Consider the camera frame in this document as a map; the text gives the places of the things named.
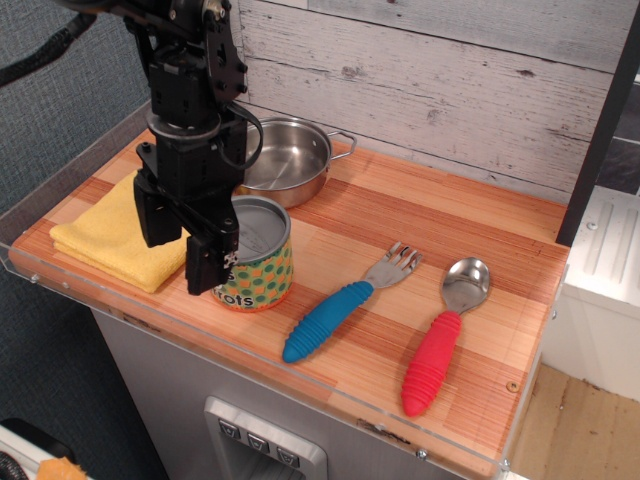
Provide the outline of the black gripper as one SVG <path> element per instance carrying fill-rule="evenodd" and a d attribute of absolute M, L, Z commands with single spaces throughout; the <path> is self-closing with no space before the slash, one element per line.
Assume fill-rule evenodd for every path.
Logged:
<path fill-rule="evenodd" d="M 187 235 L 188 293 L 228 282 L 238 262 L 239 224 L 231 195 L 244 179 L 247 121 L 237 114 L 178 127 L 147 116 L 153 144 L 140 144 L 133 182 L 143 239 L 149 248 Z"/>

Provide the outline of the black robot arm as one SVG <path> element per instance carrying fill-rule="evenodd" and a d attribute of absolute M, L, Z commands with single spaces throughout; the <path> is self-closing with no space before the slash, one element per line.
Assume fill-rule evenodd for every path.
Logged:
<path fill-rule="evenodd" d="M 246 65 L 233 43 L 227 1 L 66 1 L 83 14 L 110 13 L 134 35 L 149 82 L 152 144 L 134 198 L 142 235 L 153 248 L 186 233 L 190 294 L 229 280 L 239 223 L 232 194 L 255 158 L 247 153 L 251 115 L 236 103 Z"/>

